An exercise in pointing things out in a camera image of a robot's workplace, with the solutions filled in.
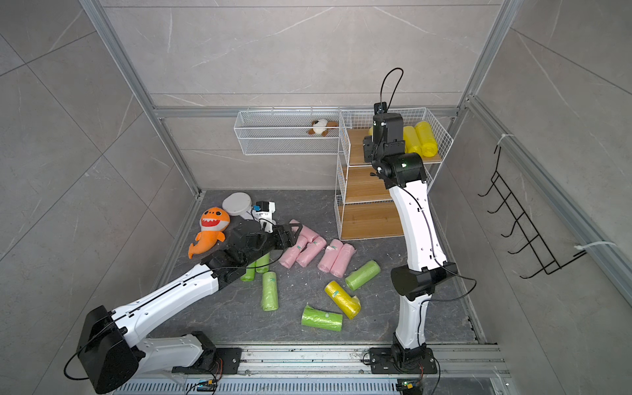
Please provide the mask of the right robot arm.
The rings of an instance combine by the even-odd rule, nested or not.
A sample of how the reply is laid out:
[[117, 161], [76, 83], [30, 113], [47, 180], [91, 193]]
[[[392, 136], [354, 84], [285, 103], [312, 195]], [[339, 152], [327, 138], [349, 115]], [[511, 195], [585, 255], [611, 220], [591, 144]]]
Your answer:
[[377, 113], [372, 129], [363, 141], [365, 160], [383, 180], [398, 210], [408, 255], [407, 263], [390, 273], [399, 312], [387, 365], [402, 373], [437, 374], [439, 367], [424, 334], [426, 314], [436, 286], [455, 275], [456, 264], [448, 261], [439, 245], [423, 160], [405, 151], [403, 117]]

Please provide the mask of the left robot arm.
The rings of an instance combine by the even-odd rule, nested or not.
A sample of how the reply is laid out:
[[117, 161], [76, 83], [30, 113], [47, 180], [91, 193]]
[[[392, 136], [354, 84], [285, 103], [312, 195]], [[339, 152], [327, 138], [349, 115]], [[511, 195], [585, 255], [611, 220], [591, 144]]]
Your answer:
[[273, 250], [296, 244], [303, 225], [273, 225], [270, 232], [253, 221], [237, 225], [222, 247], [187, 273], [129, 304], [89, 312], [75, 356], [98, 394], [117, 390], [136, 375], [158, 370], [210, 373], [217, 348], [202, 332], [149, 339], [155, 328], [191, 304], [230, 285], [246, 268]]

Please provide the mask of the yellow roll horizontal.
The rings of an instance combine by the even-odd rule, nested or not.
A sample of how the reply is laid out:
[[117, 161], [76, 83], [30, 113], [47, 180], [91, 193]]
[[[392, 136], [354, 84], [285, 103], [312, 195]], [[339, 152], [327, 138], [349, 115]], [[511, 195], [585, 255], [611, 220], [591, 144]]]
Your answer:
[[406, 153], [416, 153], [422, 156], [422, 144], [421, 140], [416, 134], [416, 129], [413, 126], [405, 126], [403, 129], [403, 138], [405, 141]]

